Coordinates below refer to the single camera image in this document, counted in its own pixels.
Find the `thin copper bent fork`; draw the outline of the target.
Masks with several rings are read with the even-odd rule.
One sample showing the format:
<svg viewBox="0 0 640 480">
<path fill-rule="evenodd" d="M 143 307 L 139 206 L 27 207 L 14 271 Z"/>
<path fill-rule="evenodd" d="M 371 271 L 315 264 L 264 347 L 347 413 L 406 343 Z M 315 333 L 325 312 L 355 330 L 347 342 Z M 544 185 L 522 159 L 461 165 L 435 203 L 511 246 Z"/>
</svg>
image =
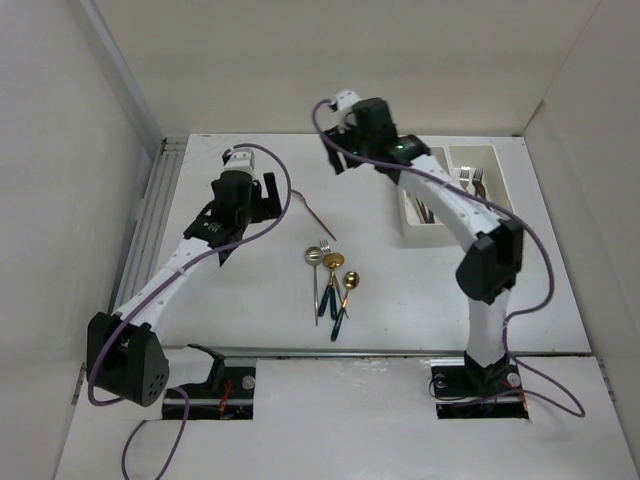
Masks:
<svg viewBox="0 0 640 480">
<path fill-rule="evenodd" d="M 333 234 L 333 232 L 322 221 L 322 219 L 316 214 L 316 212 L 311 208 L 311 206 L 309 205 L 306 197 L 300 191 L 295 190 L 295 189 L 292 190 L 292 195 L 295 196 L 299 201 L 302 202 L 302 204 L 303 204 L 304 208 L 306 209 L 306 211 L 311 215 L 311 217 L 316 221 L 316 223 L 318 223 L 319 226 L 329 235 L 329 237 L 332 240 L 337 241 L 337 238 Z"/>
</svg>

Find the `silver ridged spoon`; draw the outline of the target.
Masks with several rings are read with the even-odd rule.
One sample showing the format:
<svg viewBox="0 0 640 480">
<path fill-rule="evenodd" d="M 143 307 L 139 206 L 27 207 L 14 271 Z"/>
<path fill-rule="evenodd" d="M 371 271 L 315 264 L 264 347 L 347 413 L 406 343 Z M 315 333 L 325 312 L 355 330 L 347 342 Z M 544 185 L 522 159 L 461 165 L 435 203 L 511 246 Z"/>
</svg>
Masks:
<svg viewBox="0 0 640 480">
<path fill-rule="evenodd" d="M 323 252 L 319 246 L 310 246 L 304 253 L 304 260 L 313 270 L 313 296 L 314 296 L 314 324 L 319 325 L 319 298 L 318 298 L 318 278 L 317 268 L 322 263 Z"/>
</svg>

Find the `brown wooden spoon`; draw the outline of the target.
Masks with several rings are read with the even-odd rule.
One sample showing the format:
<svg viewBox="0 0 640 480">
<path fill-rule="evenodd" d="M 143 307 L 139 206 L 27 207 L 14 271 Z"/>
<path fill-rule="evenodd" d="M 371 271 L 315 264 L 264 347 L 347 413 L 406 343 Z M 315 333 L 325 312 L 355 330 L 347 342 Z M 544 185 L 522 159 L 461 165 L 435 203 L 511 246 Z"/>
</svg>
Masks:
<svg viewBox="0 0 640 480">
<path fill-rule="evenodd" d="M 414 203 L 423 224 L 433 224 L 435 222 L 434 214 L 426 207 L 426 205 L 417 197 L 414 198 Z"/>
</svg>

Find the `brown wooden fork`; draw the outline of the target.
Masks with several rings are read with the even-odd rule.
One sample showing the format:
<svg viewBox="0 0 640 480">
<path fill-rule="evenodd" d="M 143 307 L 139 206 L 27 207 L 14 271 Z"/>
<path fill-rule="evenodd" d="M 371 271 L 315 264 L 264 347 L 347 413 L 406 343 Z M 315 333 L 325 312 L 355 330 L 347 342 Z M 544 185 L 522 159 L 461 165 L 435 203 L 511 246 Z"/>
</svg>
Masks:
<svg viewBox="0 0 640 480">
<path fill-rule="evenodd" d="M 486 199 L 486 187 L 483 183 L 484 169 L 477 167 L 474 170 L 472 184 L 475 190 L 475 195 L 481 199 Z"/>
</svg>

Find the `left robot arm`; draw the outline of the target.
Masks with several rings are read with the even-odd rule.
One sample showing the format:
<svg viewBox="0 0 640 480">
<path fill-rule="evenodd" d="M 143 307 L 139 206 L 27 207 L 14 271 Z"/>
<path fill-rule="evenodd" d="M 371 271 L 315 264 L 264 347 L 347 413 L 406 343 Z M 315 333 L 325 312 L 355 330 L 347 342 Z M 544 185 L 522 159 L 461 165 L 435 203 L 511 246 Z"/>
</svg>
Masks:
<svg viewBox="0 0 640 480">
<path fill-rule="evenodd" d="M 87 330 L 86 364 L 90 402 L 101 405 L 100 388 L 112 400 L 152 405 L 164 391 L 191 385 L 201 396 L 217 394 L 224 382 L 224 357 L 200 345 L 166 350 L 162 338 L 207 268 L 222 266 L 247 242 L 253 223 L 277 223 L 282 215 L 274 173 L 261 180 L 226 170 L 211 183 L 213 199 L 185 229 L 161 270 L 114 313 L 99 312 Z"/>
</svg>

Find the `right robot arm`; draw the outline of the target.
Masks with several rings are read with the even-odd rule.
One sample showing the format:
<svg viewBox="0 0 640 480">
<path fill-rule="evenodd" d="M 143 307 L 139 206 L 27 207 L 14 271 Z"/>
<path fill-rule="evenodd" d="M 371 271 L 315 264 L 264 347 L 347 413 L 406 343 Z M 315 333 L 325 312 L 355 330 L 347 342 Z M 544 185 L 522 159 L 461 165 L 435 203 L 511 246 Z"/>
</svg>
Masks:
<svg viewBox="0 0 640 480">
<path fill-rule="evenodd" d="M 383 99 L 344 90 L 326 104 L 339 118 L 320 134 L 335 173 L 372 165 L 421 200 L 463 250 L 455 272 L 469 305 L 463 381 L 470 391 L 487 393 L 508 363 L 502 327 L 522 268 L 522 226 L 474 202 L 417 136 L 399 135 Z"/>
</svg>

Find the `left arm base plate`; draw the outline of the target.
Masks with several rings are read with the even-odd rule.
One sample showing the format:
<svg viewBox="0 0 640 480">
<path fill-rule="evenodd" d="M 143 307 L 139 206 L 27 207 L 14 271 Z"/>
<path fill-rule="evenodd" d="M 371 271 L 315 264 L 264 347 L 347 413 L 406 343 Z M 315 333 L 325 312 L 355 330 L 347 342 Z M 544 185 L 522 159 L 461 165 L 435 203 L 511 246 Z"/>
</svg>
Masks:
<svg viewBox="0 0 640 480">
<path fill-rule="evenodd" d="M 222 383 L 182 386 L 189 397 L 189 420 L 251 420 L 256 386 L 256 363 L 236 359 L 226 365 Z"/>
</svg>

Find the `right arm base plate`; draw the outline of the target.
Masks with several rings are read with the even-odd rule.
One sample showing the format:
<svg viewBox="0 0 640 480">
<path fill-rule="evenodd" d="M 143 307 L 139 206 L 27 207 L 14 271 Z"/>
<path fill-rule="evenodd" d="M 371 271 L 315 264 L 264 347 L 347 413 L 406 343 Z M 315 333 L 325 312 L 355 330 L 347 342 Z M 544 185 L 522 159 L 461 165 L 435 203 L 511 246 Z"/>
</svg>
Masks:
<svg viewBox="0 0 640 480">
<path fill-rule="evenodd" d="M 439 420 L 529 419 L 520 372 L 511 360 L 481 368 L 466 356 L 437 358 L 430 371 Z"/>
</svg>

